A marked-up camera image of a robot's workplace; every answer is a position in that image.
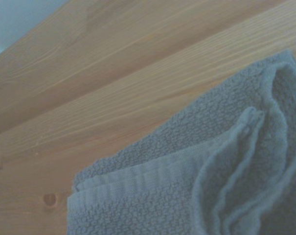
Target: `wood knot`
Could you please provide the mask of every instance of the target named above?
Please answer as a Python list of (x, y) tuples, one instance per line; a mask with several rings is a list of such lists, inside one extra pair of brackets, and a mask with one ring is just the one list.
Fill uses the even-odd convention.
[(49, 207), (55, 207), (57, 202), (56, 195), (54, 193), (44, 195), (44, 203)]

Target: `gray towel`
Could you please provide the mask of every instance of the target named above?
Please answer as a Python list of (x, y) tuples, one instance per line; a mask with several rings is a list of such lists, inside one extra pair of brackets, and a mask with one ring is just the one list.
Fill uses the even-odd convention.
[(296, 235), (296, 60), (258, 61), (78, 173), (68, 235)]

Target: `terry cloth texture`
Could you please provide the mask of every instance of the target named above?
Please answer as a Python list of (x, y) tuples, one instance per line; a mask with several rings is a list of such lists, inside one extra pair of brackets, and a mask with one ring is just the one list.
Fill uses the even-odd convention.
[(296, 60), (246, 67), (79, 172), (68, 235), (296, 235)]

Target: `wood grain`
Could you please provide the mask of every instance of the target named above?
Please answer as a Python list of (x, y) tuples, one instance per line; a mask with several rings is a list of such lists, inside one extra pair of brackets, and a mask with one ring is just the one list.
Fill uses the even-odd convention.
[(0, 55), (0, 234), (65, 234), (76, 172), (286, 48), (296, 0), (68, 2)]

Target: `white wall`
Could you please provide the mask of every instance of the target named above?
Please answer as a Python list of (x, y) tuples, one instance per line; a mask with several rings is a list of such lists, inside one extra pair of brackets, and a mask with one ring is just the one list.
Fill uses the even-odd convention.
[(0, 53), (68, 0), (0, 0)]

